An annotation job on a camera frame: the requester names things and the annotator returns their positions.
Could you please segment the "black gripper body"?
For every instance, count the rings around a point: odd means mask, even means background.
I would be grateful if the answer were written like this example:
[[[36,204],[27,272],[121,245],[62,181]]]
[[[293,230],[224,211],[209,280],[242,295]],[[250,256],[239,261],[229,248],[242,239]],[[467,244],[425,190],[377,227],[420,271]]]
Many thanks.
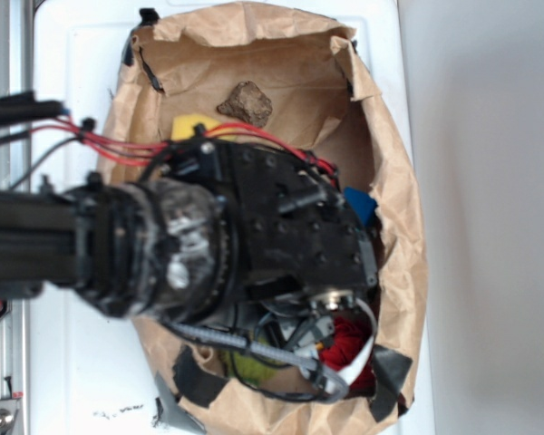
[[[373,302],[371,232],[311,159],[253,142],[194,138],[167,163],[168,177],[203,187],[221,206],[222,270],[184,323],[213,324],[234,304],[304,306],[330,295]]]

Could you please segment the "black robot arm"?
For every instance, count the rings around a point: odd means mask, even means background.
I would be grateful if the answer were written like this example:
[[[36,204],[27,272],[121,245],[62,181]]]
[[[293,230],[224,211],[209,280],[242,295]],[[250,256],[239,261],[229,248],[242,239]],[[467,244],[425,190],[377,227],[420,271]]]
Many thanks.
[[[374,293],[366,225],[311,157],[197,137],[150,166],[166,172],[0,190],[0,300],[51,283],[110,317],[209,324],[237,304]]]

